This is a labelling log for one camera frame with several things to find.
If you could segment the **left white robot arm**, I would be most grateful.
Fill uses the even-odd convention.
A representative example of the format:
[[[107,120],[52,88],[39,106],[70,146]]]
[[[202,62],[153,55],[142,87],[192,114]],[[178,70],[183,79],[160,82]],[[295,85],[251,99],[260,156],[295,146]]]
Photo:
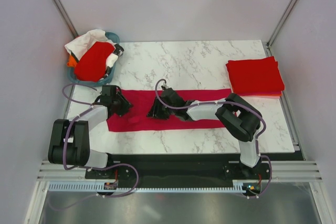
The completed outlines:
[[[73,103],[88,108],[71,119],[57,119],[52,127],[48,149],[48,161],[60,164],[65,170],[76,167],[95,169],[103,178],[111,178],[115,165],[109,162],[109,154],[92,150],[89,133],[98,124],[113,115],[123,116],[133,105],[116,85],[103,85],[94,102],[84,102],[65,96]]]

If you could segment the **magenta t shirt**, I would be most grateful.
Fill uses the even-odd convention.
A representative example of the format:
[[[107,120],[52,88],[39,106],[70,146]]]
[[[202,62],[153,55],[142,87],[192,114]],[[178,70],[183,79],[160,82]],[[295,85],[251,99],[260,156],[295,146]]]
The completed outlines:
[[[107,119],[110,132],[216,129],[224,127],[218,120],[184,122],[175,116],[170,116],[167,120],[153,119],[147,117],[155,98],[153,90],[123,90],[122,93],[133,104],[133,107],[123,116],[114,114]]]

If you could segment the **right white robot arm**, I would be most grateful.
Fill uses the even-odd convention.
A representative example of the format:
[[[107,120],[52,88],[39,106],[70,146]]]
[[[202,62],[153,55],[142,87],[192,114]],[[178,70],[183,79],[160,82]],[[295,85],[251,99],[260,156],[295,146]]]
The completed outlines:
[[[261,113],[235,93],[217,101],[184,100],[172,88],[155,93],[147,116],[167,120],[171,115],[185,122],[217,120],[239,143],[240,172],[248,179],[259,173],[257,139],[266,123]]]

